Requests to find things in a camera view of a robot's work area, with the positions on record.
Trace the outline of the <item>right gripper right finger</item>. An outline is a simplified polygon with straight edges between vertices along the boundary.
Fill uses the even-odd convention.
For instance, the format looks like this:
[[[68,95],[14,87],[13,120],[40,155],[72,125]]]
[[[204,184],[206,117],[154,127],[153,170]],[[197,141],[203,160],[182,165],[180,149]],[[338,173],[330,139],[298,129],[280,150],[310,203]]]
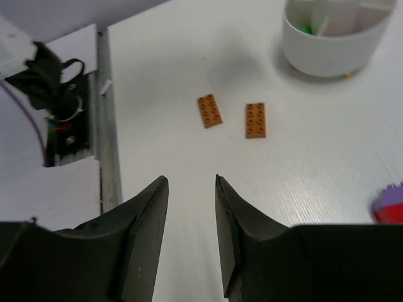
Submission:
[[[215,180],[224,297],[229,301],[401,301],[400,225],[287,227]]]

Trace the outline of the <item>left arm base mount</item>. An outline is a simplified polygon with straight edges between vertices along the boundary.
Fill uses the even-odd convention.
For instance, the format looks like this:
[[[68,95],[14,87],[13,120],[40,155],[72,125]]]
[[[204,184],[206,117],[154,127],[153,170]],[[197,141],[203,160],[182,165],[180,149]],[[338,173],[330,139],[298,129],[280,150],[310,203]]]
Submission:
[[[31,106],[44,109],[50,117],[47,142],[40,141],[45,167],[88,149],[89,142],[89,77],[86,64],[77,58],[65,62],[42,42],[34,41],[33,59],[23,61],[26,70],[5,78],[25,94]]]

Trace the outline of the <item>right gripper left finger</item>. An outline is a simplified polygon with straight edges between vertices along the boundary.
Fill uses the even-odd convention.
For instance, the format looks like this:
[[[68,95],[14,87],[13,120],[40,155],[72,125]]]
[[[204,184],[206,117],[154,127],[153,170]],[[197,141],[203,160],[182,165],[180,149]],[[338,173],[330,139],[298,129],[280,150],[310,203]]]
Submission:
[[[2,301],[151,301],[169,197],[158,177],[76,228],[1,223]]]

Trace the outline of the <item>green square lego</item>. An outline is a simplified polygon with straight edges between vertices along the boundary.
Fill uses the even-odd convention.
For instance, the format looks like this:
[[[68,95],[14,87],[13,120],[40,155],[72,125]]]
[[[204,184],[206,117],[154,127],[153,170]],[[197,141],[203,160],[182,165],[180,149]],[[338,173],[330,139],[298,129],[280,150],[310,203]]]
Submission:
[[[300,31],[309,35],[313,35],[313,31],[310,25],[304,25],[303,27],[300,28]]]

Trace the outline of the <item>lavender half-round lego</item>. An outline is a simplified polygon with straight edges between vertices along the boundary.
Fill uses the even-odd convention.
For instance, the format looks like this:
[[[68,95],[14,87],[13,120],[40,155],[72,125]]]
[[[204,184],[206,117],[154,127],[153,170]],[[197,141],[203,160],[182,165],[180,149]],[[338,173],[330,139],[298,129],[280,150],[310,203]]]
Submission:
[[[372,211],[380,211],[382,208],[402,204],[402,183],[390,184],[383,189],[372,203]]]

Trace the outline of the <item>red half-round lego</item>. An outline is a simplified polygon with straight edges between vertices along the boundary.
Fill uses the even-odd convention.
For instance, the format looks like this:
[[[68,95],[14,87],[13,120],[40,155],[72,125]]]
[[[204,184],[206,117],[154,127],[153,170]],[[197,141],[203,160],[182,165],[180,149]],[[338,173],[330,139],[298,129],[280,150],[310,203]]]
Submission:
[[[373,215],[378,223],[386,224],[402,224],[402,204],[391,206],[374,206],[372,208]]]

